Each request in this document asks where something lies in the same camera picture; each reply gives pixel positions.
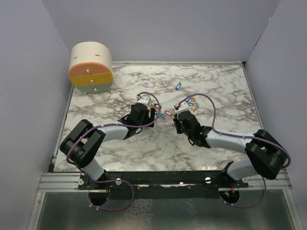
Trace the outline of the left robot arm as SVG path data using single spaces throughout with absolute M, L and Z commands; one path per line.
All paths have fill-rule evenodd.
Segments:
M 106 183 L 106 171 L 95 159 L 101 144 L 111 140 L 128 139 L 138 134 L 139 128 L 153 127 L 154 119 L 155 110 L 142 103 L 132 105 L 130 113 L 113 126 L 94 126 L 83 119 L 65 137 L 59 150 L 68 157 L 69 163 L 90 177 L 89 183 L 93 188 L 101 189 Z

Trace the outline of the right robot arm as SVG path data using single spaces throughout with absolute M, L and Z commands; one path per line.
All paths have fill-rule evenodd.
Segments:
M 225 187 L 232 187 L 238 180 L 260 175 L 274 180 L 287 161 L 287 154 L 279 143 L 265 130 L 258 130 L 251 136 L 214 131 L 202 126 L 190 111 L 174 114 L 174 125 L 178 134 L 185 134 L 191 145 L 204 148 L 221 148 L 243 153 L 247 160 L 231 161 L 221 171 L 220 181 Z

